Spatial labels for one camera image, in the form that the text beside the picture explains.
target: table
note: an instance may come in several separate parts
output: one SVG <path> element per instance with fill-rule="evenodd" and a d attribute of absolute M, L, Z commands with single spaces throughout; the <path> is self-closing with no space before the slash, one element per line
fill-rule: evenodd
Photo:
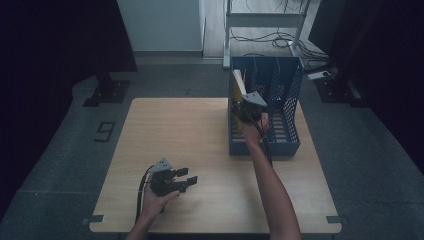
<path fill-rule="evenodd" d="M 150 228 L 156 233 L 268 233 L 249 156 L 228 154 L 227 98 L 137 98 L 129 110 L 91 222 L 93 232 L 129 232 L 146 169 L 163 157 L 188 167 L 198 183 L 166 206 Z M 292 199 L 302 233 L 337 233 L 337 216 L 300 105 L 301 145 L 293 157 L 273 157 Z"/>

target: device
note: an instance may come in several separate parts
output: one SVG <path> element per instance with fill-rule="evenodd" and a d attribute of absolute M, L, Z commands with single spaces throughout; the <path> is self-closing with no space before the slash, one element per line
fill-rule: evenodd
<path fill-rule="evenodd" d="M 232 103 L 232 113 L 244 123 L 251 123 L 252 119 L 254 122 L 259 121 L 266 111 L 266 102 L 257 91 L 243 94 L 242 97 L 243 101 Z"/>
<path fill-rule="evenodd" d="M 308 80 L 316 80 L 316 79 L 321 79 L 321 78 L 326 78 L 329 77 L 331 74 L 327 71 L 322 71 L 322 72 L 317 72 L 317 73 L 311 73 L 308 74 Z"/>
<path fill-rule="evenodd" d="M 143 178 L 140 182 L 137 195 L 137 213 L 135 221 L 137 222 L 138 217 L 141 213 L 141 199 L 144 190 L 144 184 L 146 183 L 147 174 L 151 173 L 152 180 L 150 181 L 150 189 L 159 197 L 166 196 L 168 193 L 173 191 L 186 192 L 189 186 L 197 183 L 197 176 L 188 178 L 186 181 L 176 182 L 175 177 L 181 177 L 188 174 L 188 168 L 181 168 L 178 170 L 171 170 L 172 165 L 166 158 L 162 158 L 155 165 L 150 166 L 144 173 Z"/>

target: person's right arm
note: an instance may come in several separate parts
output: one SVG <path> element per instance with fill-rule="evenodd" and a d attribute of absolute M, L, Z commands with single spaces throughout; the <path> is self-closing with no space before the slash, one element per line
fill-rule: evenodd
<path fill-rule="evenodd" d="M 268 123 L 267 115 L 263 122 Z M 244 124 L 243 134 L 253 159 L 262 205 L 271 240 L 301 239 L 299 223 L 287 191 L 259 146 L 260 134 L 253 124 Z"/>

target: printed number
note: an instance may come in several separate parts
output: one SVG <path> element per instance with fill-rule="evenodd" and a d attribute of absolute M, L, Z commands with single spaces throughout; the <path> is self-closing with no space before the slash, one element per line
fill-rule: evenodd
<path fill-rule="evenodd" d="M 97 133 L 105 134 L 107 133 L 106 139 L 94 139 L 94 142 L 109 142 L 110 136 L 112 136 L 113 128 L 115 127 L 115 122 L 101 122 Z"/>

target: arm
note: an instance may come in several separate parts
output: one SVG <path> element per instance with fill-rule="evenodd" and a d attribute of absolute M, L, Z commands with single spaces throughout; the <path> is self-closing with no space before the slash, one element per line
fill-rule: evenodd
<path fill-rule="evenodd" d="M 152 179 L 152 175 L 149 176 L 148 182 Z M 135 223 L 134 227 L 131 229 L 130 233 L 127 236 L 127 240 L 144 240 L 147 239 L 147 233 L 150 226 L 155 221 L 156 216 L 160 213 L 162 208 L 166 203 L 180 195 L 179 191 L 174 191 L 164 197 L 158 197 L 150 189 L 150 183 L 147 183 L 144 187 L 144 197 L 143 197 L 143 208 Z"/>
<path fill-rule="evenodd" d="M 268 115 L 262 115 L 268 125 Z M 244 124 L 243 134 L 253 158 L 256 180 L 268 221 L 271 240 L 300 239 L 300 228 L 287 191 L 259 146 L 260 135 L 253 124 Z"/>

